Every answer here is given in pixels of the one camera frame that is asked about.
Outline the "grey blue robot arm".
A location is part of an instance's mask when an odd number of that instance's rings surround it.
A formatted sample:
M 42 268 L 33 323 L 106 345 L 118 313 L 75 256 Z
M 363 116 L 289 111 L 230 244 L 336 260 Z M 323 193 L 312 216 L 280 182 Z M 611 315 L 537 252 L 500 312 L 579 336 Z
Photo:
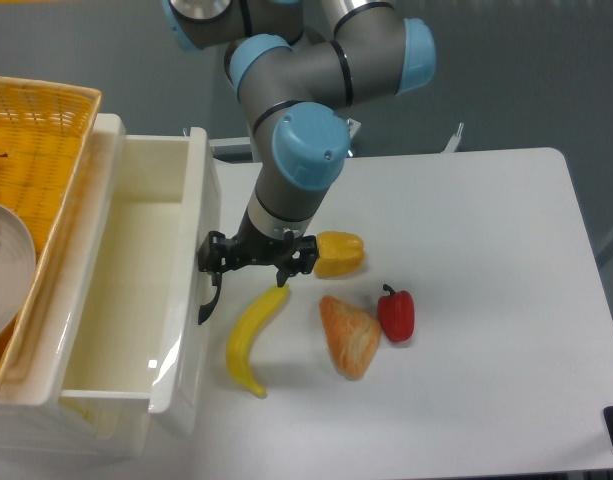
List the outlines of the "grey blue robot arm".
M 389 1 L 326 1 L 332 36 L 311 42 L 299 1 L 167 1 L 185 49 L 231 44 L 228 79 L 262 162 L 237 234 L 210 233 L 198 266 L 274 266 L 277 281 L 307 274 L 317 257 L 307 227 L 350 150 L 338 111 L 428 84 L 436 68 L 429 27 Z

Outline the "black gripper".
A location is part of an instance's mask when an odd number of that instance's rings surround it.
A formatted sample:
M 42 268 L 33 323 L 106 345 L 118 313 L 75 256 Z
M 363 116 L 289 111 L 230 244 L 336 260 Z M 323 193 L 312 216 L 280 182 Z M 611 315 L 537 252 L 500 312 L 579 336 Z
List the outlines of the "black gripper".
M 298 274 L 308 275 L 319 258 L 315 236 L 296 236 L 288 229 L 280 238 L 271 238 L 259 231 L 250 219 L 243 219 L 233 238 L 212 230 L 198 252 L 198 270 L 211 277 L 213 286 L 220 286 L 222 275 L 249 265 L 275 266 L 276 284 L 283 287 Z

